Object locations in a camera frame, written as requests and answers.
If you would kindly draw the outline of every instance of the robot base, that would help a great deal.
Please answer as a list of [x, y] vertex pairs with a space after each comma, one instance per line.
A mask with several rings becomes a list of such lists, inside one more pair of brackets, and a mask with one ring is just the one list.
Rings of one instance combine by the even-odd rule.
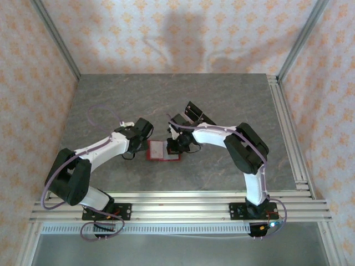
[[[132, 204], [131, 203], [113, 203], [113, 211], [110, 213], [121, 217], [125, 221], [131, 220]], [[107, 217], [105, 215], [99, 214], [92, 211], [91, 209], [85, 208], [82, 215], [83, 221], [112, 221], [118, 220], [114, 217]]]
[[267, 213], [270, 213], [270, 220], [277, 220], [279, 218], [277, 204], [274, 202], [268, 202], [258, 217], [252, 215], [247, 210], [245, 202], [229, 203], [229, 210], [231, 220], [268, 220], [269, 216]]

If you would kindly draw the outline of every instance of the orange floral wallpaper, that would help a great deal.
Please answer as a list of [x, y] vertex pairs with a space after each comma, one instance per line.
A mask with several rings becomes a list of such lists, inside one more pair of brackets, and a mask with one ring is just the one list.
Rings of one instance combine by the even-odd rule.
[[29, 0], [0, 1], [0, 265], [14, 265], [76, 88]]
[[349, 265], [355, 265], [354, 29], [354, 3], [330, 1], [285, 81], [298, 140]]
[[83, 74], [278, 74], [316, 0], [44, 0]]

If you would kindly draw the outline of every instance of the wire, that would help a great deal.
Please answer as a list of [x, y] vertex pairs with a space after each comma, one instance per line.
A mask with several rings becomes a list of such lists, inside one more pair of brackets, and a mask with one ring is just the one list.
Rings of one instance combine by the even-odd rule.
[[236, 239], [236, 238], [249, 238], [249, 236], [246, 236], [244, 234], [231, 234], [230, 237], [209, 237], [206, 234], [203, 236], [196, 236], [196, 235], [188, 235], [188, 234], [158, 234], [158, 236], [162, 236], [162, 237], [182, 237], [182, 238], [196, 238], [196, 239]]
[[271, 234], [268, 234], [268, 235], [266, 235], [266, 236], [264, 236], [264, 237], [261, 237], [261, 239], [264, 239], [264, 238], [266, 238], [266, 237], [270, 237], [270, 236], [276, 234], [277, 232], [279, 232], [279, 231], [285, 226], [286, 221], [287, 221], [287, 209], [286, 209], [285, 204], [284, 204], [282, 201], [280, 201], [279, 199], [277, 199], [277, 198], [270, 198], [270, 197], [269, 197], [268, 199], [269, 199], [270, 201], [276, 201], [276, 202], [278, 202], [279, 204], [281, 204], [281, 206], [282, 206], [282, 208], [283, 208], [283, 211], [285, 212], [285, 217], [284, 217], [284, 219], [283, 219], [282, 222], [281, 222], [281, 226], [280, 226], [276, 231], [274, 231], [274, 232], [272, 232]]
[[127, 158], [127, 157], [124, 157], [124, 156], [123, 156], [123, 154], [121, 154], [121, 156], [122, 156], [122, 158], [123, 158], [123, 159], [125, 159], [125, 160], [127, 160], [127, 161], [131, 161], [131, 160], [133, 160], [133, 159], [134, 159], [135, 154], [133, 154], [132, 158]]
[[281, 219], [283, 220], [283, 218], [282, 218], [282, 216], [281, 215], [279, 215], [279, 213], [278, 212], [266, 212], [267, 214], [277, 214], [279, 217], [281, 217]]
[[103, 231], [108, 231], [108, 232], [115, 232], [114, 229], [110, 229], [110, 228], [105, 228], [105, 227], [102, 227], [102, 226], [98, 226], [96, 223], [94, 223], [94, 227], [98, 228], [98, 229], [101, 229]]
[[187, 151], [186, 153], [187, 153], [187, 154], [194, 154], [195, 152], [200, 151], [200, 150], [201, 150], [201, 145], [200, 145], [200, 144], [196, 144], [196, 146], [199, 147], [199, 149], [198, 149], [197, 151]]
[[269, 223], [270, 223], [271, 215], [270, 215], [270, 212], [266, 212], [266, 213], [267, 213], [267, 216], [268, 216], [267, 224], [269, 224]]
[[150, 131], [150, 134], [148, 137], [146, 137], [145, 139], [149, 139], [152, 135], [153, 135], [153, 132], [154, 132], [154, 126], [152, 125], [152, 128], [151, 128], [151, 131]]
[[[103, 108], [103, 109], [109, 110], [109, 111], [118, 119], [119, 123], [121, 124], [121, 120], [120, 120], [119, 116], [118, 116], [112, 109], [108, 108], [107, 106], [105, 106], [105, 105], [103, 105], [103, 104], [98, 104], [98, 105], [93, 105], [93, 106], [91, 106], [91, 107], [88, 109], [88, 111], [87, 111], [87, 118], [88, 118], [88, 121], [89, 121], [90, 124], [92, 124], [94, 127], [97, 127], [97, 128], [101, 129], [101, 130], [104, 131], [104, 132], [108, 132], [106, 129], [104, 129], [104, 128], [101, 127], [100, 125], [96, 124], [96, 123], [91, 119], [91, 117], [90, 117], [90, 115], [89, 115], [89, 112], [90, 112], [92, 109], [94, 109], [94, 108]], [[58, 169], [52, 174], [52, 176], [49, 178], [47, 184], [44, 186], [44, 190], [43, 190], [42, 195], [41, 195], [41, 198], [40, 198], [40, 205], [41, 205], [44, 209], [50, 211], [50, 210], [52, 210], [52, 209], [58, 208], [59, 206], [65, 204], [65, 201], [63, 201], [63, 202], [61, 202], [61, 203], [59, 203], [59, 204], [56, 204], [55, 206], [52, 206], [52, 207], [47, 207], [47, 206], [45, 205], [45, 203], [44, 203], [45, 196], [46, 196], [46, 194], [47, 194], [47, 192], [48, 192], [48, 189], [49, 189], [49, 187], [51, 186], [53, 180], [54, 180], [54, 179], [56, 178], [56, 176], [61, 172], [61, 170], [63, 170], [68, 164], [70, 164], [72, 161], [74, 161], [74, 160], [77, 159], [78, 157], [80, 157], [80, 156], [82, 156], [82, 155], [85, 155], [85, 154], [88, 154], [88, 153], [90, 153], [90, 152], [92, 152], [92, 151], [98, 150], [98, 149], [100, 149], [100, 148], [106, 146], [108, 143], [110, 143], [110, 142], [111, 142], [111, 139], [112, 139], [112, 133], [111, 133], [111, 132], [108, 132], [108, 133], [109, 133], [109, 136], [107, 137], [107, 140], [106, 140], [104, 143], [102, 143], [102, 144], [100, 144], [100, 145], [98, 145], [98, 146], [92, 147], [91, 149], [88, 149], [88, 150], [86, 150], [86, 151], [83, 151], [83, 152], [80, 152], [80, 153], [78, 153], [78, 154], [75, 154], [75, 155], [74, 155], [73, 157], [71, 157], [68, 161], [66, 161], [64, 164], [62, 164], [61, 166], [59, 166]], [[88, 209], [91, 209], [92, 211], [94, 211], [94, 212], [96, 212], [96, 213], [100, 213], [100, 214], [103, 214], [103, 215], [106, 215], [106, 216], [114, 217], [114, 218], [116, 218], [116, 219], [118, 219], [118, 220], [120, 220], [120, 221], [122, 222], [121, 228], [120, 228], [117, 232], [115, 232], [114, 234], [112, 234], [112, 235], [110, 235], [110, 236], [108, 236], [108, 237], [106, 236], [105, 239], [114, 237], [114, 236], [116, 236], [117, 234], [119, 234], [119, 232], [121, 232], [121, 231], [123, 230], [125, 223], [124, 223], [124, 220], [123, 220], [121, 217], [116, 216], [116, 215], [111, 214], [111, 213], [106, 213], [106, 212], [103, 212], [103, 211], [99, 211], [99, 210], [97, 210], [97, 209], [95, 209], [95, 208], [91, 208], [91, 207], [89, 207], [89, 206], [87, 206], [87, 208], [88, 208]], [[80, 229], [80, 236], [81, 236], [84, 240], [89, 241], [89, 242], [98, 241], [98, 240], [101, 239], [101, 238], [98, 238], [98, 239], [89, 239], [89, 238], [85, 238], [85, 237], [83, 236], [83, 229], [84, 229], [84, 227], [85, 227], [86, 225], [89, 225], [89, 224], [96, 224], [97, 226], [99, 226], [99, 224], [100, 224], [100, 225], [103, 225], [103, 226], [112, 225], [112, 224], [110, 224], [110, 223], [98, 223], [98, 222], [88, 222], [88, 223], [84, 224], [84, 225], [82, 226], [82, 228]]]
[[[92, 207], [89, 207], [89, 206], [87, 206], [87, 208], [91, 209], [92, 211], [97, 212], [99, 214], [114, 217], [114, 218], [116, 218], [116, 219], [118, 219], [118, 220], [120, 220], [122, 222], [122, 226], [121, 226], [121, 228], [119, 230], [117, 230], [115, 233], [113, 233], [113, 234], [111, 234], [109, 236], [105, 235], [105, 239], [106, 240], [109, 239], [109, 238], [113, 238], [113, 237], [117, 236], [124, 229], [125, 222], [124, 222], [124, 220], [121, 217], [119, 217], [117, 215], [114, 215], [114, 214], [111, 214], [111, 213], [99, 211], [98, 209], [95, 209], [95, 208], [92, 208]], [[81, 227], [81, 229], [80, 229], [80, 236], [85, 241], [88, 241], [88, 242], [96, 242], [96, 241], [100, 241], [101, 240], [101, 237], [99, 237], [99, 238], [86, 238], [86, 237], [84, 237], [84, 234], [83, 234], [84, 227], [89, 225], [89, 224], [96, 224], [96, 225], [100, 225], [100, 226], [112, 226], [112, 223], [99, 223], [99, 222], [88, 222], [88, 223], [84, 224]]]

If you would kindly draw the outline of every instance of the floor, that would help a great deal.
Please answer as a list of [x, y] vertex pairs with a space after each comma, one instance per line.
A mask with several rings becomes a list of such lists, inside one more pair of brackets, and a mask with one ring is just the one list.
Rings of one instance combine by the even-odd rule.
[[242, 234], [237, 237], [121, 234], [108, 241], [89, 243], [77, 234], [46, 234], [40, 237], [32, 266], [47, 262], [52, 266], [323, 266], [328, 263], [321, 241], [317, 223], [289, 223], [277, 237], [264, 241], [253, 241]]
[[[294, 190], [295, 182], [265, 74], [112, 74], [83, 75], [69, 114], [61, 148], [75, 150], [107, 136], [92, 127], [86, 112], [105, 103], [124, 121], [139, 117], [155, 129], [153, 140], [169, 137], [166, 113], [184, 111], [189, 101], [215, 123], [249, 123], [270, 148], [266, 170], [269, 191]], [[108, 111], [91, 117], [113, 131], [119, 127]], [[90, 185], [105, 191], [230, 191], [245, 190], [242, 173], [229, 153], [204, 145], [200, 152], [183, 154], [179, 162], [152, 162], [144, 152], [134, 160], [115, 157], [98, 167]]]

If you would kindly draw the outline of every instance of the metal extrusion bar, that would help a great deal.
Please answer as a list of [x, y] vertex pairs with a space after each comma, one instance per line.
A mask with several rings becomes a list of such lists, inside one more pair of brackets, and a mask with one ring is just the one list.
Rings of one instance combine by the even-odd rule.
[[310, 187], [308, 186], [307, 181], [296, 182], [296, 188], [299, 191], [309, 191], [310, 190]]
[[32, 264], [36, 247], [42, 231], [42, 223], [29, 224], [26, 236], [23, 238], [23, 243], [18, 253], [16, 266], [28, 266]]
[[291, 111], [290, 111], [290, 107], [289, 107], [288, 102], [285, 97], [285, 90], [283, 88], [282, 80], [279, 80], [278, 94], [279, 94], [280, 99], [282, 99], [281, 103], [282, 103], [283, 114], [285, 117], [287, 117], [289, 134], [292, 139], [293, 147], [295, 148], [294, 152], [296, 154], [296, 158], [298, 161], [297, 166], [300, 168], [302, 179], [307, 181], [312, 198], [316, 198], [315, 189], [313, 187], [311, 176], [308, 171], [308, 167], [306, 165], [306, 160], [303, 156], [303, 152], [301, 151], [300, 144], [298, 143], [298, 139], [296, 136], [295, 123], [294, 123], [293, 119], [291, 118]]
[[[245, 192], [127, 192], [110, 193], [115, 201], [133, 204], [128, 223], [230, 223], [230, 202], [244, 202]], [[326, 201], [313, 200], [309, 191], [271, 192], [286, 205], [289, 222], [331, 221]], [[58, 203], [51, 198], [46, 205]], [[281, 205], [277, 205], [284, 215]], [[81, 206], [60, 206], [44, 211], [37, 202], [31, 221], [82, 222]]]
[[79, 81], [81, 73], [72, 58], [67, 46], [65, 45], [64, 41], [62, 40], [57, 28], [55, 27], [48, 11], [46, 10], [43, 2], [41, 0], [31, 0], [31, 3], [34, 9], [37, 11], [38, 15], [42, 19], [46, 29], [48, 30], [50, 36], [54, 40], [55, 44], [57, 45], [60, 53], [62, 54], [64, 60], [67, 62], [70, 70], [72, 71], [73, 75], [76, 77], [77, 81]]
[[310, 16], [308, 17], [306, 24], [303, 26], [300, 34], [297, 37], [297, 40], [293, 47], [291, 48], [290, 53], [288, 54], [279, 74], [278, 79], [283, 80], [289, 71], [290, 67], [292, 66], [293, 62], [296, 60], [299, 52], [301, 51], [302, 47], [304, 46], [307, 38], [310, 36], [312, 29], [315, 27], [319, 17], [323, 13], [327, 3], [329, 0], [318, 0], [313, 8]]
[[287, 127], [287, 117], [285, 116], [285, 113], [282, 110], [281, 99], [277, 96], [277, 90], [280, 89], [280, 87], [276, 79], [269, 79], [268, 82], [271, 90], [273, 103], [275, 105], [278, 122], [280, 123], [281, 133], [285, 141], [288, 159], [290, 160], [293, 178], [295, 179], [296, 182], [303, 181], [304, 179], [302, 178], [302, 176], [300, 175], [300, 171], [298, 170], [299, 165], [295, 164], [296, 161], [295, 152], [294, 152], [295, 147], [292, 144], [292, 140], [289, 134], [289, 129]]
[[337, 237], [334, 222], [318, 222], [323, 245], [330, 265], [346, 266], [347, 262]]
[[290, 159], [293, 176], [297, 183], [306, 182], [313, 198], [316, 197], [310, 174], [306, 166], [306, 161], [300, 149], [296, 137], [294, 122], [291, 118], [290, 107], [285, 98], [283, 83], [281, 80], [277, 82], [275, 76], [268, 76], [271, 95], [274, 100], [278, 120], [281, 125], [282, 135], [285, 141], [288, 158]]
[[[84, 223], [43, 223], [41, 234], [80, 234]], [[85, 226], [84, 233], [107, 234], [102, 229]], [[120, 234], [248, 234], [248, 223], [128, 223]]]

